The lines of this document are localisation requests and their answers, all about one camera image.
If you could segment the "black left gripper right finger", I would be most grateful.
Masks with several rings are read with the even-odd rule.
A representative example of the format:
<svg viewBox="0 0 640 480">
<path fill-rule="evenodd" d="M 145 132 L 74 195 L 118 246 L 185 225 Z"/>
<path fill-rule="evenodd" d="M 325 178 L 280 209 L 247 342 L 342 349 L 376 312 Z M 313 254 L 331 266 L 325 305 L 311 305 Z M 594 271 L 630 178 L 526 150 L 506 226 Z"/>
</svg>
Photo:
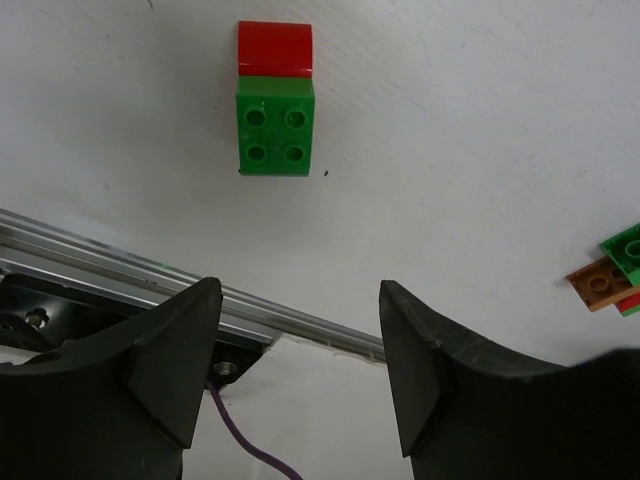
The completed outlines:
<svg viewBox="0 0 640 480">
<path fill-rule="evenodd" d="M 379 314 L 401 450 L 418 479 L 635 479 L 639 352 L 565 367 L 434 311 L 399 283 Z"/>
</svg>

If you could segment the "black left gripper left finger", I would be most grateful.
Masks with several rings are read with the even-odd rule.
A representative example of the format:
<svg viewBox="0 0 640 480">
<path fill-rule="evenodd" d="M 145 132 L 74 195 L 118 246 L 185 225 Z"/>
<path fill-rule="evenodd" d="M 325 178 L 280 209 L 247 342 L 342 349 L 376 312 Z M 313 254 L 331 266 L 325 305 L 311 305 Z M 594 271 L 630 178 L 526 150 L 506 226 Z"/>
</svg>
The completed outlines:
<svg viewBox="0 0 640 480">
<path fill-rule="evenodd" d="M 5 479 L 177 479 L 218 310 L 168 302 L 1 368 Z"/>
</svg>

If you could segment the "green lego brick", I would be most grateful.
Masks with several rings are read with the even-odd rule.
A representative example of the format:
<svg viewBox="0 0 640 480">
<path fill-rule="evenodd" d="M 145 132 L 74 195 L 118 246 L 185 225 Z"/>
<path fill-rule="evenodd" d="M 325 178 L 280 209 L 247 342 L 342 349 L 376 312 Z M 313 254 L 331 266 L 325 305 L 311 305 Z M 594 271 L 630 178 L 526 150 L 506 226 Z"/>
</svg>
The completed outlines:
<svg viewBox="0 0 640 480">
<path fill-rule="evenodd" d="M 315 92 L 310 78 L 239 77 L 236 117 L 240 173 L 308 176 L 314 113 Z"/>
</svg>

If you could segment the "red curved lego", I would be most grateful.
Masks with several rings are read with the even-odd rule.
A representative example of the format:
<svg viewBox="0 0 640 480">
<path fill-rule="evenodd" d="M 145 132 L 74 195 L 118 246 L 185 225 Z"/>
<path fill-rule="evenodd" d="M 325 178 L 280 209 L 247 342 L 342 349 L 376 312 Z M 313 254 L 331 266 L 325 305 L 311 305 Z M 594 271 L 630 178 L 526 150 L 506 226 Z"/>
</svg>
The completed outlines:
<svg viewBox="0 0 640 480">
<path fill-rule="evenodd" d="M 239 21 L 237 65 L 240 76 L 313 76 L 312 25 Z"/>
</svg>

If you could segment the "green red brown lego stack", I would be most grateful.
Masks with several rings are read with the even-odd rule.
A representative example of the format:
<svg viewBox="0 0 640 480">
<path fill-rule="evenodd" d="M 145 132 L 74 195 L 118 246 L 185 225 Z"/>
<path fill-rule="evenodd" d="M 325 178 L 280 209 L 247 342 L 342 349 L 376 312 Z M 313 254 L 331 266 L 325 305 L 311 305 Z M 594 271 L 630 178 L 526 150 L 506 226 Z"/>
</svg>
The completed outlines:
<svg viewBox="0 0 640 480">
<path fill-rule="evenodd" d="M 639 224 L 600 243 L 604 257 L 566 277 L 590 312 L 614 305 L 623 317 L 639 312 Z"/>
</svg>

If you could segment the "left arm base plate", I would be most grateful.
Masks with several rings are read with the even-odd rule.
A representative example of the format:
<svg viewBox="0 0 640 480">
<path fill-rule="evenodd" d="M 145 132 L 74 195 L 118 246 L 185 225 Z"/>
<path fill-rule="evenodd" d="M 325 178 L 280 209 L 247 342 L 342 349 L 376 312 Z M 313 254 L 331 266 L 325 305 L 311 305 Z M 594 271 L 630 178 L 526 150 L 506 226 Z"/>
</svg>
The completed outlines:
<svg viewBox="0 0 640 480">
<path fill-rule="evenodd" d="M 144 310 L 94 293 L 22 274 L 1 278 L 1 345 L 43 353 L 122 323 Z M 220 326 L 210 380 L 236 382 L 271 346 Z"/>
</svg>

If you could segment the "aluminium front rail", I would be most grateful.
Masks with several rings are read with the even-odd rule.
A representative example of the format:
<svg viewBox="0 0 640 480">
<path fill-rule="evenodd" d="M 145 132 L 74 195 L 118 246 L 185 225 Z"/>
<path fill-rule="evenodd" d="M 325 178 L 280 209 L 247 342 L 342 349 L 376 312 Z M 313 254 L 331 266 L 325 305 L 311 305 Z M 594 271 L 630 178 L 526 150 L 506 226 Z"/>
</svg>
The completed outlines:
<svg viewBox="0 0 640 480">
<path fill-rule="evenodd" d="M 371 362 L 385 360 L 383 343 L 374 335 L 8 210 L 1 213 L 1 266 L 137 307 L 168 302 L 196 310 L 210 304 L 218 310 L 220 330 L 268 345 L 289 334 Z"/>
</svg>

